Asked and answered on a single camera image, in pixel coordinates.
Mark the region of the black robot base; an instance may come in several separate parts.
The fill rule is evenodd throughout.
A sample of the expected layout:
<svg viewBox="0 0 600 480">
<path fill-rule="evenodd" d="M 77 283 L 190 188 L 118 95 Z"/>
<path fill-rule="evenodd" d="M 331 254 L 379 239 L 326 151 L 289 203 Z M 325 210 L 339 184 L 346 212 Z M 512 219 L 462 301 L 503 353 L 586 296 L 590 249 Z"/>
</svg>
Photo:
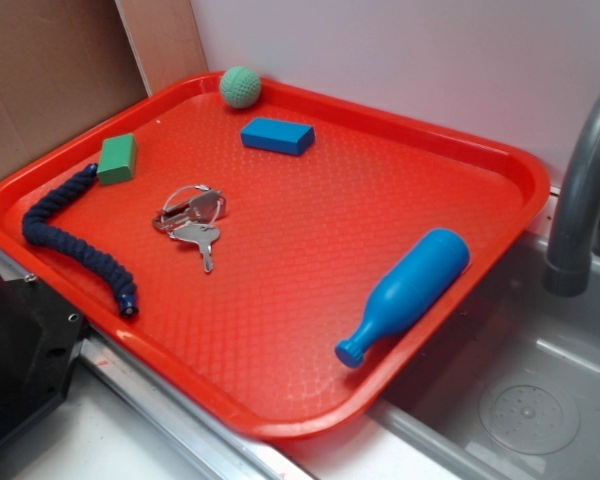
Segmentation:
<svg viewBox="0 0 600 480">
<path fill-rule="evenodd" d="M 0 274 L 0 448 L 64 402 L 85 324 L 44 281 Z"/>
</svg>

